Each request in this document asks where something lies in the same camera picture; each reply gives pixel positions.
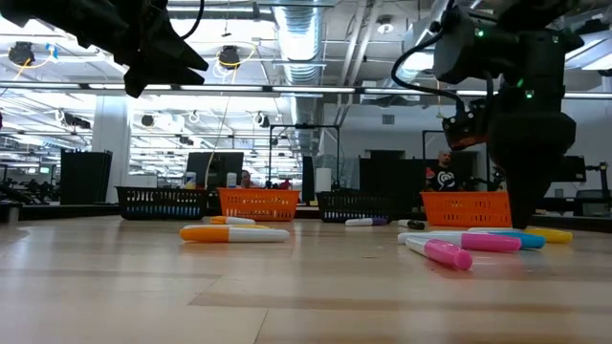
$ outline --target pillar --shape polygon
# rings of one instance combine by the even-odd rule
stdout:
[[[126,186],[130,172],[133,114],[126,96],[98,96],[94,117],[93,152],[113,152],[106,202],[119,198],[115,186]]]

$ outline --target marker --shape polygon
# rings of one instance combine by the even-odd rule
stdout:
[[[466,232],[402,233],[407,238],[419,237],[449,242],[463,249],[504,252],[520,250],[520,239],[503,235]]]
[[[347,226],[384,226],[388,223],[389,222],[386,219],[371,218],[346,220],[344,224]]]
[[[282,243],[290,235],[283,229],[254,229],[232,226],[197,226],[181,229],[181,239],[199,243]]]
[[[414,221],[414,220],[400,220],[398,221],[398,226],[408,227],[410,229],[418,229],[418,230],[425,229],[424,223],[420,221]]]
[[[215,216],[210,219],[210,223],[214,225],[254,225],[255,220],[235,218],[231,216]]]
[[[414,236],[408,237],[405,245],[438,263],[461,270],[471,267],[470,253],[451,243]]]
[[[232,228],[271,229],[268,226],[260,226],[260,225],[187,225],[187,226],[184,226],[183,228],[194,228],[194,227],[201,227],[201,226],[206,226],[206,227],[210,227],[210,228],[226,228],[226,227],[230,226]]]
[[[543,248],[546,238],[541,235],[527,234],[515,231],[494,230],[487,232],[493,235],[505,235],[520,239],[520,249]]]
[[[518,233],[526,233],[532,235],[543,236],[547,243],[550,244],[567,244],[574,239],[572,232],[548,229],[548,228],[527,228],[527,229],[516,229],[516,228],[490,228],[490,227],[475,227],[470,228],[470,232],[481,232],[481,231],[512,231]]]

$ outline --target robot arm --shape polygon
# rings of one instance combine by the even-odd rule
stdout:
[[[536,203],[550,187],[553,171],[572,146],[576,123],[561,112],[565,94],[565,54],[584,42],[569,31],[547,29],[579,0],[507,0],[497,16],[453,6],[449,1],[434,38],[406,52],[436,43],[433,73],[457,84],[468,77],[487,81],[487,97],[470,103],[456,100],[457,114],[443,120],[448,145],[461,150],[486,142],[492,160],[506,176],[513,226],[524,228]],[[501,87],[493,94],[493,79]],[[441,90],[420,90],[440,94]]]
[[[128,65],[125,91],[139,97],[149,84],[201,85],[192,71],[208,64],[174,32],[167,0],[0,0],[2,16],[23,27],[37,18],[96,45]]]

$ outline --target orange basket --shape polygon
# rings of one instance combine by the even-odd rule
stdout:
[[[295,217],[299,190],[218,188],[224,216],[256,221],[286,221]]]
[[[434,226],[513,226],[507,192],[422,192]]]

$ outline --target monitor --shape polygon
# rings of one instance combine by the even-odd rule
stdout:
[[[187,158],[186,172],[196,173],[196,185],[204,187],[206,185],[206,174],[208,161],[212,153],[189,153]],[[208,171],[208,189],[226,187],[227,175],[233,172],[237,176],[237,183],[240,184],[242,177],[242,163],[244,153],[215,153],[210,162]]]

